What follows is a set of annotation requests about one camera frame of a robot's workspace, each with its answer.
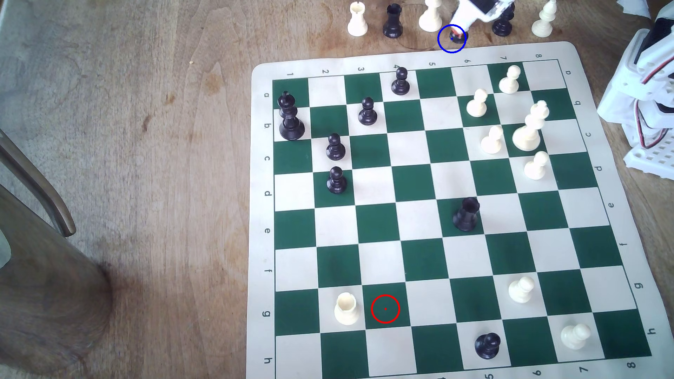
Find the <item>white pawn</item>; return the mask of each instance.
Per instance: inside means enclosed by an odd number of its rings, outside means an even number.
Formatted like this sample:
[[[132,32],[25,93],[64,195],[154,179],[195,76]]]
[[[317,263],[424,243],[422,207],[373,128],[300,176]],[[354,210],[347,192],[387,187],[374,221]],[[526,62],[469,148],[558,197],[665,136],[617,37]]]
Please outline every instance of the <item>white pawn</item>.
[[[520,66],[512,65],[508,67],[508,73],[506,77],[501,79],[499,82],[499,89],[504,94],[513,94],[520,89],[520,83],[517,82],[517,79],[520,78],[522,70]]]
[[[518,303],[526,303],[531,299],[531,291],[534,289],[534,280],[523,276],[519,281],[514,281],[508,286],[508,295]]]
[[[440,5],[440,0],[426,0],[428,9],[419,18],[419,28],[427,32],[437,32],[440,30],[442,19],[440,18],[440,13],[437,11]]]
[[[340,324],[353,325],[358,320],[356,312],[356,298],[348,292],[342,292],[335,304],[335,318]]]
[[[351,11],[351,21],[346,26],[348,33],[354,37],[360,37],[367,33],[367,22],[365,22],[365,18],[363,17],[365,4],[355,1],[351,3],[349,10]]]
[[[535,36],[541,38],[549,36],[550,33],[552,33],[550,22],[555,19],[555,13],[557,13],[557,0],[550,0],[543,6],[543,10],[539,13],[541,19],[531,26],[531,32]]]
[[[524,174],[529,179],[539,180],[545,176],[545,165],[549,160],[550,157],[545,151],[537,152],[534,155],[534,160],[524,165]]]
[[[471,101],[468,101],[466,105],[466,112],[473,117],[482,117],[487,112],[487,91],[479,88],[475,91],[475,96],[473,96]]]
[[[503,137],[503,128],[500,125],[494,125],[489,129],[489,135],[482,139],[480,146],[487,154],[496,154],[501,151],[501,137]]]
[[[585,324],[569,325],[561,330],[560,338],[564,346],[578,350],[585,346],[585,341],[590,338],[590,334],[590,327]]]

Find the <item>chessboard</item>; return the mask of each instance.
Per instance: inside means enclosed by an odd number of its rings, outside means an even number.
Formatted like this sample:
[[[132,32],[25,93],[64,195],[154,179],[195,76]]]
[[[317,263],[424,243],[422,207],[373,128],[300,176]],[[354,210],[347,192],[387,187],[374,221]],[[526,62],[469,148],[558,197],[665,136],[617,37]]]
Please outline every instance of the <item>chessboard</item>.
[[[513,65],[519,88],[503,93]],[[479,88],[487,110],[473,117]],[[570,43],[266,63],[251,97],[248,379],[674,376],[663,302]],[[359,121],[366,97],[373,125]],[[540,144],[520,150],[513,134],[540,100]],[[287,140],[295,108],[304,132]],[[488,154],[495,125],[502,147]],[[533,180],[524,167],[540,151]],[[462,231],[467,198],[479,211]],[[519,303],[509,288],[523,277],[533,288]],[[572,349],[561,334],[577,325]],[[489,333],[500,344],[484,359]]]

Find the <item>blue circle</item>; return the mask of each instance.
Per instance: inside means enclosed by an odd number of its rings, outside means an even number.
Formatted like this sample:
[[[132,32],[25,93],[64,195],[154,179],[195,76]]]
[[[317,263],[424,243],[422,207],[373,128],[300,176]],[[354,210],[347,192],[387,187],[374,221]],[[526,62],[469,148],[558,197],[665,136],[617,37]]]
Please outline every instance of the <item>blue circle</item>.
[[[456,51],[449,51],[449,50],[446,50],[446,49],[445,49],[444,47],[442,47],[442,45],[440,44],[440,33],[442,33],[442,31],[445,30],[445,28],[447,28],[448,26],[455,26],[455,27],[461,29],[461,31],[462,31],[463,34],[464,34],[464,44],[461,46],[460,49],[458,49],[458,50],[456,50]],[[438,44],[438,46],[440,46],[440,48],[441,48],[445,53],[449,53],[449,54],[458,53],[459,51],[463,50],[464,47],[466,47],[466,42],[468,42],[468,34],[466,33],[465,30],[463,30],[463,28],[461,28],[459,25],[456,25],[456,24],[445,25],[445,26],[443,26],[442,29],[440,29],[440,31],[437,33],[437,44]]]

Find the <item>red circle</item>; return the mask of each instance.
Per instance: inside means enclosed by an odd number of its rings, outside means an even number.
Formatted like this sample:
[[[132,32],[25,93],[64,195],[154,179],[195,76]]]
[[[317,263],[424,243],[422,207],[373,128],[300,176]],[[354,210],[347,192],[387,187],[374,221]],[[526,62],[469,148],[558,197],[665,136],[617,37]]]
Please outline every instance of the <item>red circle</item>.
[[[391,320],[391,321],[381,321],[380,319],[377,318],[377,316],[375,316],[375,303],[377,302],[377,300],[378,300],[380,297],[384,297],[384,296],[390,297],[391,299],[393,299],[393,300],[396,301],[396,304],[398,304],[398,314],[396,314],[396,317],[393,317],[393,320]],[[398,316],[400,316],[400,303],[398,303],[398,299],[396,299],[395,297],[393,297],[393,296],[391,296],[391,295],[379,295],[379,296],[377,296],[377,298],[375,298],[375,299],[372,301],[372,306],[370,307],[370,312],[372,312],[372,317],[374,317],[375,320],[381,322],[382,324],[390,324],[390,323],[392,323],[393,321],[395,321],[395,320],[398,318]]]

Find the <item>wooden table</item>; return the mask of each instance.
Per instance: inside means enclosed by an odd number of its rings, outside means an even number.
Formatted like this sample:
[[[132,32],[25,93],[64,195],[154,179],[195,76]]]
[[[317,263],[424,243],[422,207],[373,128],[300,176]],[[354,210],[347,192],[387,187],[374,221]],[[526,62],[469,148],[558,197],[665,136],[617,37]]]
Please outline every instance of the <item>wooden table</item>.
[[[519,0],[508,38],[477,22],[468,47],[542,41],[530,26],[544,2]],[[70,241],[116,291],[107,336],[58,377],[245,377],[252,69],[438,49],[416,27],[422,0],[401,3],[399,40],[380,32],[380,0],[366,2],[370,32],[349,36],[349,3],[6,0],[0,127],[63,196],[78,226]],[[444,3],[448,22],[456,1]],[[576,45],[598,103],[648,20],[614,0],[564,0],[553,25],[545,40]],[[620,126],[604,127],[672,321],[674,181],[626,169]],[[47,217],[8,170],[0,178]]]

